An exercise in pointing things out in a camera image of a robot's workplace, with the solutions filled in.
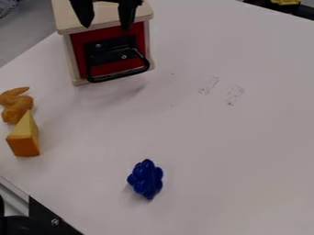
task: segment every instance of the blue grape cluster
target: blue grape cluster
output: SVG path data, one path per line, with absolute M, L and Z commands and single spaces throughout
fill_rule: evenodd
M 156 167 L 151 160 L 146 159 L 135 165 L 132 174 L 128 177 L 128 183 L 137 194 L 153 200 L 163 188 L 162 178 L 162 168 Z

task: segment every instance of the box handle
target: box handle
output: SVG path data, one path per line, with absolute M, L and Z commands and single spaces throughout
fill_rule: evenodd
M 113 73 L 113 74 L 106 75 L 106 76 L 93 77 L 91 75 L 92 65 L 91 65 L 90 60 L 88 59 L 86 62 L 86 79 L 87 79 L 87 81 L 92 83 L 92 84 L 103 83 L 103 82 L 115 80 L 118 78 L 123 78 L 123 77 L 132 76 L 132 75 L 139 74 L 139 73 L 144 73 L 150 69 L 150 67 L 151 67 L 150 62 L 136 48 L 126 48 L 126 49 L 124 49 L 124 51 L 127 54 L 133 54 L 135 56 L 135 58 L 139 58 L 142 61 L 143 66 L 140 67 L 139 69 L 129 70 L 129 71 L 125 71 L 122 73 Z

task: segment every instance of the red box front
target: red box front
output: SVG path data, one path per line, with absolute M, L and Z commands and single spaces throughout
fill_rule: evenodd
M 132 29 L 128 32 L 123 32 L 120 26 L 117 26 L 72 34 L 71 41 L 81 78 L 86 78 L 86 58 L 84 53 L 84 45 L 86 43 L 105 39 L 116 39 L 125 36 L 135 36 L 139 52 L 146 56 L 144 22 L 133 24 Z M 140 59 L 111 62 L 110 64 L 93 67 L 92 76 L 97 77 L 111 73 L 119 73 L 141 66 L 142 62 Z

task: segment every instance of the white table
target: white table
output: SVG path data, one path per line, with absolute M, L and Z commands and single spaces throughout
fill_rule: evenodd
M 31 87 L 42 151 L 14 157 L 1 124 L 0 174 L 88 235 L 313 234 L 314 23 L 231 0 L 151 5 L 153 72 L 73 87 L 57 34 L 0 70 L 1 90 Z M 150 203 L 126 184 L 145 158 L 165 171 Z

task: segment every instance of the yellow cheese wedge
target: yellow cheese wedge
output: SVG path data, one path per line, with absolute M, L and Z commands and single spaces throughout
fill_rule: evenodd
M 39 155 L 39 129 L 30 110 L 19 120 L 6 141 L 16 156 Z

